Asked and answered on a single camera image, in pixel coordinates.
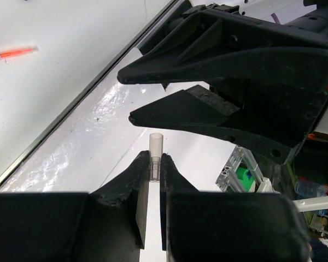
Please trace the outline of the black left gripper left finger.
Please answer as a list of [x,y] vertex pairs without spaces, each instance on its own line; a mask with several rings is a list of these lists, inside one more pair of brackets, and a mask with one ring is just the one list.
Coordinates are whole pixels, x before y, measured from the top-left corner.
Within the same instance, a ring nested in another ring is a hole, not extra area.
[[0,261],[138,261],[149,152],[94,191],[0,193]]

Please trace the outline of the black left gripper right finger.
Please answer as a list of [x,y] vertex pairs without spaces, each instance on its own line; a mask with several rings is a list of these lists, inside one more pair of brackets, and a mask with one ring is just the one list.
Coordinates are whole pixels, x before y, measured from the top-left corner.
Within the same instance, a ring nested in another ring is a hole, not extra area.
[[162,248],[167,261],[308,261],[309,236],[282,194],[201,192],[164,154]]

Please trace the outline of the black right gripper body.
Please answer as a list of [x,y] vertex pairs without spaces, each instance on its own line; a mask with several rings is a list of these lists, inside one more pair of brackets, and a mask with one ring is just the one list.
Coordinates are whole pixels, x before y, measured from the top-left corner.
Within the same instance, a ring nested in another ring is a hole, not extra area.
[[289,46],[289,158],[293,159],[328,107],[328,40],[296,40]]

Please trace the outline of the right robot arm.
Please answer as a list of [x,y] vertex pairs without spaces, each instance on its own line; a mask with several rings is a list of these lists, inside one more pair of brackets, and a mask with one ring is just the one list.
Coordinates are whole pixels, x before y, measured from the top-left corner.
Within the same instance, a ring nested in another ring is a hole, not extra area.
[[293,159],[328,107],[328,1],[283,25],[238,5],[189,6],[118,72],[124,85],[192,82],[130,113],[139,127],[229,141]]

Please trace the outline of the thin orange pen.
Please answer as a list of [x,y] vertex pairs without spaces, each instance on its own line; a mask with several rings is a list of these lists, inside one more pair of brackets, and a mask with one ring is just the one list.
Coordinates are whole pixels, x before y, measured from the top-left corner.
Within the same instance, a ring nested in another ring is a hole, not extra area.
[[19,47],[15,49],[0,51],[0,60],[22,56],[36,51],[38,51],[36,46]]

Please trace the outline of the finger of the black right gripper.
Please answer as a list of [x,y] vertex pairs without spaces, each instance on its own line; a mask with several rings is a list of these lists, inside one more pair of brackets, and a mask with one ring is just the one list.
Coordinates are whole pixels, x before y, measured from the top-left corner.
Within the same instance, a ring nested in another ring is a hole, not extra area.
[[239,108],[196,85],[130,113],[139,127],[182,130],[229,141],[276,164],[292,160],[328,104],[327,93],[252,86]]
[[289,43],[328,40],[294,25],[206,9],[184,19],[150,52],[122,68],[124,85],[248,79],[289,86]]

